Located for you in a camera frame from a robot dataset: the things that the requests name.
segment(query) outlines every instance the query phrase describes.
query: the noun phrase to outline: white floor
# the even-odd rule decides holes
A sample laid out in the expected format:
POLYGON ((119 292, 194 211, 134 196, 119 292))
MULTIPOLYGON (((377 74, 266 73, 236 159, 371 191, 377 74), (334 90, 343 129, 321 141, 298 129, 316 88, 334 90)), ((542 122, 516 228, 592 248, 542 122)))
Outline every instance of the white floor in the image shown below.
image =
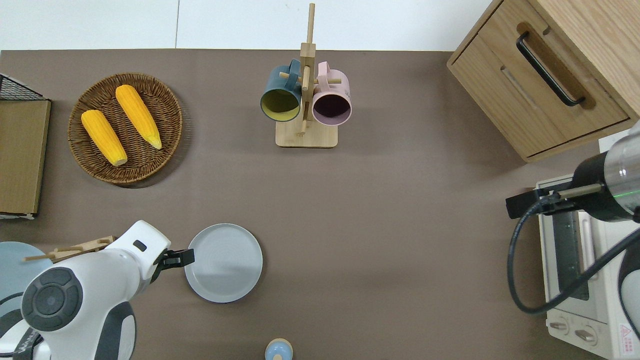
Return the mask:
MULTIPOLYGON (((452 51, 490 0, 315 0, 325 50, 452 51)), ((299 49, 307 0, 0 0, 0 50, 299 49)))

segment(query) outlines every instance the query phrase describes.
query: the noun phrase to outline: oven knob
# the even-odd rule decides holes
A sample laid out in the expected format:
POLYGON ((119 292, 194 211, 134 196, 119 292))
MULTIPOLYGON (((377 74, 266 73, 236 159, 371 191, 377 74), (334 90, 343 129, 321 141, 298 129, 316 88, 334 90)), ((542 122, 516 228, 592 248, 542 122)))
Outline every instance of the oven knob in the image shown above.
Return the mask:
POLYGON ((566 330, 566 324, 561 322, 550 322, 549 327, 552 327, 558 330, 566 330))
POLYGON ((596 345, 598 343, 598 336, 596 335, 596 331, 590 327, 585 326, 584 330, 576 330, 575 335, 590 345, 596 345))
POLYGON ((569 333, 569 324, 567 323, 566 319, 563 318, 562 316, 559 317, 557 320, 547 319, 547 327, 558 330, 559 332, 562 332, 565 335, 569 333))

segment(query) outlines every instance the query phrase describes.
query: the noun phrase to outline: wicker basket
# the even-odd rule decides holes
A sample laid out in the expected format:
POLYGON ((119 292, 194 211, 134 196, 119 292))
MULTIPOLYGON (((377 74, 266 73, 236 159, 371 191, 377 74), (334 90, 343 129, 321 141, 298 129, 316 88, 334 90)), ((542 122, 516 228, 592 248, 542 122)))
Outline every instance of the wicker basket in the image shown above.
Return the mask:
POLYGON ((173 92, 160 80, 136 73, 115 74, 85 91, 69 118, 68 141, 76 161, 91 176, 112 184, 132 184, 160 170, 173 156, 182 134, 182 109, 173 92), (116 87, 133 86, 153 116, 162 149, 155 149, 138 134, 116 100, 116 87), (127 153, 127 163, 113 166, 84 129, 80 116, 100 110, 127 153))

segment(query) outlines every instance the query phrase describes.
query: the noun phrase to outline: corn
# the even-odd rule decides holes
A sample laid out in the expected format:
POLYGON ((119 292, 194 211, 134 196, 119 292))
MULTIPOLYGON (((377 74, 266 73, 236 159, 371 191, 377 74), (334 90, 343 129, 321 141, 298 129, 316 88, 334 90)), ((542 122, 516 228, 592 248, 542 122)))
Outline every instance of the corn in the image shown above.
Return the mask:
POLYGON ((122 144, 100 110, 85 111, 81 121, 91 140, 113 166, 117 167, 127 162, 127 154, 122 144))
POLYGON ((154 118, 136 89, 131 85, 120 85, 116 88, 116 99, 140 136, 156 149, 162 149, 154 118))

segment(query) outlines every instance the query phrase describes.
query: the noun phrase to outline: mug handle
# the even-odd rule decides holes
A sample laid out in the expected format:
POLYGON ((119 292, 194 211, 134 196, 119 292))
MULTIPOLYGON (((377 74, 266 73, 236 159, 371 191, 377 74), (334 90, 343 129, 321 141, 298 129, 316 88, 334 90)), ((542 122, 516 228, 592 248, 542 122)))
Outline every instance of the mug handle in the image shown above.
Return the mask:
POLYGON ((331 69, 329 69, 329 63, 327 61, 318 64, 318 85, 322 92, 329 91, 329 71, 331 71, 331 69))
POLYGON ((293 90, 296 87, 296 83, 298 82, 298 77, 300 76, 300 61, 297 59, 292 59, 289 64, 289 78, 285 83, 284 87, 289 90, 293 90))

